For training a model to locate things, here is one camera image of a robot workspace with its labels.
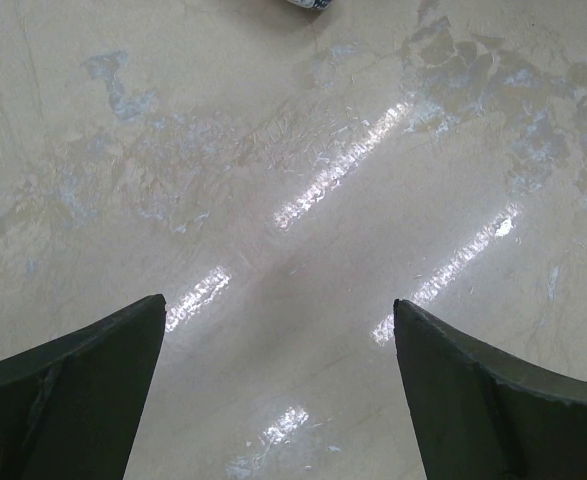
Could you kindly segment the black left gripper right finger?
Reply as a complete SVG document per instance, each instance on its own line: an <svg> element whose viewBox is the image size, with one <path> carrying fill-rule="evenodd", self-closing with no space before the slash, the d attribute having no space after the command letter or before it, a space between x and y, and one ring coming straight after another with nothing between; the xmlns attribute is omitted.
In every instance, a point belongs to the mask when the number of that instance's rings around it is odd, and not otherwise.
<svg viewBox="0 0 587 480"><path fill-rule="evenodd" d="M587 382L393 306L410 416L429 479L587 479Z"/></svg>

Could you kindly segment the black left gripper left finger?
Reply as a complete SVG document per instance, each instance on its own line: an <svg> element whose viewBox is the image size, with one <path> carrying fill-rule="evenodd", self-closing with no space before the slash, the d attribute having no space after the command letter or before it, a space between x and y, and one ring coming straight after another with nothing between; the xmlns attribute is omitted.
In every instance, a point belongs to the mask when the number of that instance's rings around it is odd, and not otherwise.
<svg viewBox="0 0 587 480"><path fill-rule="evenodd" d="M161 294L0 361L0 479L121 479L159 358Z"/></svg>

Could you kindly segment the printed glasses case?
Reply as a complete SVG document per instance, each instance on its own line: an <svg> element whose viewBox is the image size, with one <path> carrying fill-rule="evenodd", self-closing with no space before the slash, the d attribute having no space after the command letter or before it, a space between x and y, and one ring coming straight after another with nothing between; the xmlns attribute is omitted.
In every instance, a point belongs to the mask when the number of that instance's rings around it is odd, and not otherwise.
<svg viewBox="0 0 587 480"><path fill-rule="evenodd" d="M307 10L322 11L328 8L333 0L287 0L295 6Z"/></svg>

